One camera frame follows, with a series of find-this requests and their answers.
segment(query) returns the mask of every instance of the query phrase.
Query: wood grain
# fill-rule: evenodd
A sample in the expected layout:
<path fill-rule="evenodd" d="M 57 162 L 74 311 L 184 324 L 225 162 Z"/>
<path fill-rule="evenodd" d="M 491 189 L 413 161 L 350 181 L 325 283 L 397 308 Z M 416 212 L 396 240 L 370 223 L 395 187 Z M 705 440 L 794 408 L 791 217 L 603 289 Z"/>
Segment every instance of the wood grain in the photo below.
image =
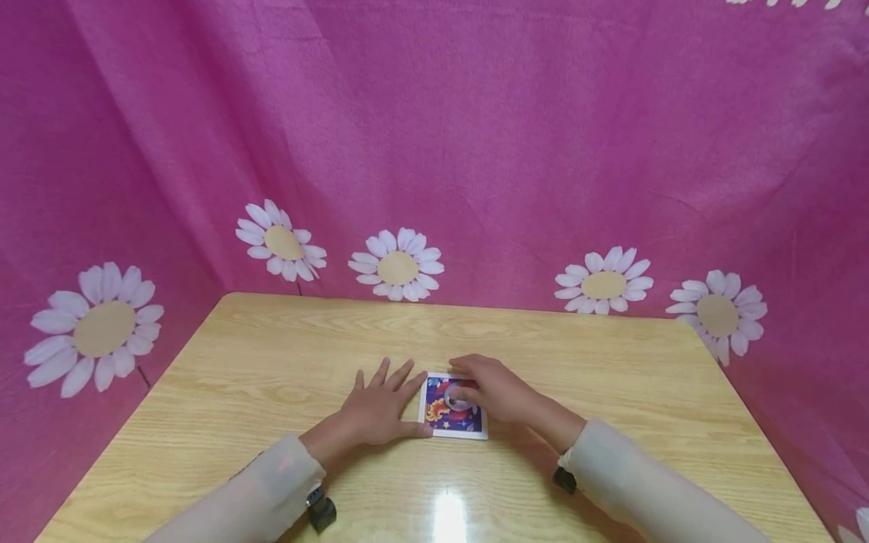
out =
<path fill-rule="evenodd" d="M 287 432 L 334 412 L 383 356 L 445 371 L 479 352 L 601 417 L 775 541 L 830 540 L 693 330 L 680 321 L 232 294 L 76 491 L 44 541 L 141 540 Z M 405 413 L 415 417 L 417 400 Z M 492 421 L 489 441 L 357 451 L 329 475 L 323 541 L 631 541 L 549 482 L 555 454 Z M 317 540 L 304 522 L 288 538 Z"/>

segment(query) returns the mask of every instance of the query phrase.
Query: pink curtain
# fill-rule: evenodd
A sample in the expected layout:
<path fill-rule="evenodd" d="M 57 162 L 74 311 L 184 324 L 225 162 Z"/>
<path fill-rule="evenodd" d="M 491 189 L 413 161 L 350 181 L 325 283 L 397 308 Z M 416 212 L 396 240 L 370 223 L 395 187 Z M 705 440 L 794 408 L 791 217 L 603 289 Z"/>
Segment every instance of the pink curtain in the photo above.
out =
<path fill-rule="evenodd" d="M 856 540 L 861 2 L 6 3 L 0 502 L 30 511 L 7 536 L 221 294 L 257 291 L 681 318 Z M 135 323 L 88 362 L 109 309 Z"/>

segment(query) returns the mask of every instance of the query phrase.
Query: beige flower center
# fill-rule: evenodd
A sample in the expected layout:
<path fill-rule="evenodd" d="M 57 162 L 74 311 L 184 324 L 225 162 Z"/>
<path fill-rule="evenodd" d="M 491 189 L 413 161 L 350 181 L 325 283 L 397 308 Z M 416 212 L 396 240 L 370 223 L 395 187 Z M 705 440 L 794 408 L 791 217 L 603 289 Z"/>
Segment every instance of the beige flower center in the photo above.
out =
<path fill-rule="evenodd" d="M 598 272 L 582 282 L 582 294 L 596 300 L 608 300 L 625 292 L 627 279 L 618 272 Z"/>
<path fill-rule="evenodd" d="M 740 324 L 740 312 L 729 298 L 722 295 L 700 298 L 697 302 L 697 316 L 703 328 L 715 337 L 732 334 Z"/>
<path fill-rule="evenodd" d="M 105 356 L 133 335 L 136 311 L 123 301 L 107 301 L 84 314 L 72 333 L 72 344 L 84 356 Z"/>
<path fill-rule="evenodd" d="M 377 265 L 377 274 L 390 285 L 410 283 L 419 272 L 414 257 L 404 251 L 389 253 Z"/>
<path fill-rule="evenodd" d="M 266 230 L 266 247 L 284 260 L 299 260 L 304 256 L 302 245 L 295 234 L 280 224 Z"/>

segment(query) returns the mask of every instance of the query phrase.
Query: card with white border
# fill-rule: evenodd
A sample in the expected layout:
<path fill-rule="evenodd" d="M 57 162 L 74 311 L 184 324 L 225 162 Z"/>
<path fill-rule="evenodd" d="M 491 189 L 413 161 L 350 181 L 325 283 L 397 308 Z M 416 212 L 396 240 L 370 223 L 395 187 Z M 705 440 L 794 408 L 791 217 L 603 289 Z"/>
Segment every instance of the card with white border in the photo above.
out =
<path fill-rule="evenodd" d="M 434 428 L 435 437 L 487 440 L 486 412 L 473 403 L 452 398 L 458 387 L 477 388 L 477 383 L 451 374 L 428 374 L 420 391 L 419 422 Z"/>

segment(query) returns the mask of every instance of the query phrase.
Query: white sleeve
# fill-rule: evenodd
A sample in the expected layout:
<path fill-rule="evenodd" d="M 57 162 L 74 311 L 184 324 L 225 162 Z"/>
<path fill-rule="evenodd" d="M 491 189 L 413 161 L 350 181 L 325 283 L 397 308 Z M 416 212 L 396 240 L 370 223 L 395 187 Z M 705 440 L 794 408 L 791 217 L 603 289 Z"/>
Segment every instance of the white sleeve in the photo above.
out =
<path fill-rule="evenodd" d="M 288 435 L 146 540 L 270 543 L 302 516 L 325 476 L 302 442 Z"/>
<path fill-rule="evenodd" d="M 742 543 L 768 539 L 710 493 L 634 445 L 603 420 L 590 420 L 559 459 L 577 487 L 649 541 Z"/>

